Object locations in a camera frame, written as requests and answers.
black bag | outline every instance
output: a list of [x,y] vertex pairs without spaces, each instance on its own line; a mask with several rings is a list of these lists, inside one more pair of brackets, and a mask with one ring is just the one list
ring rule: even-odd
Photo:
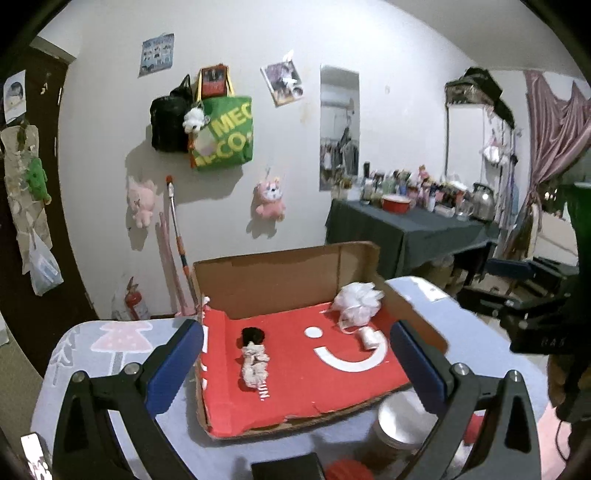
[[152,146],[162,152],[187,152],[189,136],[184,132],[185,114],[191,109],[193,92],[187,75],[170,95],[156,98],[150,106]]

door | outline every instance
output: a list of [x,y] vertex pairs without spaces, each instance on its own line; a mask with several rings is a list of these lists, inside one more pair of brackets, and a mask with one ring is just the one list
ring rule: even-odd
[[67,65],[29,47],[10,75],[26,70],[26,118],[39,129],[39,156],[47,174],[51,203],[46,206],[55,256],[64,283],[42,297],[33,293],[30,275],[22,275],[16,229],[4,185],[4,160],[0,161],[0,310],[22,350],[43,376],[51,352],[74,325],[96,320],[80,278],[66,228],[57,169],[57,121]]

pink plush toy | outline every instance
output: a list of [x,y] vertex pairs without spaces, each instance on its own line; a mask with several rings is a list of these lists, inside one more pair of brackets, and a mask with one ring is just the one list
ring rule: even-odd
[[152,221],[152,210],[156,203],[156,186],[152,180],[137,183],[132,177],[129,178],[129,189],[127,193],[129,207],[133,219],[138,228],[147,228]]
[[279,179],[273,181],[260,181],[256,186],[256,195],[260,205],[256,212],[263,218],[270,218],[281,222],[285,218],[285,205],[283,204],[283,192],[279,185]]

mirror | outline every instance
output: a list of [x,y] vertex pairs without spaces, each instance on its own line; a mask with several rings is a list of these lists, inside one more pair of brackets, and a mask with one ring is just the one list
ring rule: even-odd
[[320,190],[359,175],[359,73],[320,68]]

fire extinguisher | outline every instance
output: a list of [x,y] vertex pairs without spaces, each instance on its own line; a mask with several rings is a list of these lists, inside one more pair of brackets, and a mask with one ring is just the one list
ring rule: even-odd
[[146,302],[142,298],[142,294],[138,290],[138,285],[134,284],[134,278],[129,279],[127,284],[127,294],[125,295],[125,304],[129,308],[131,317],[134,320],[149,320],[150,311]]

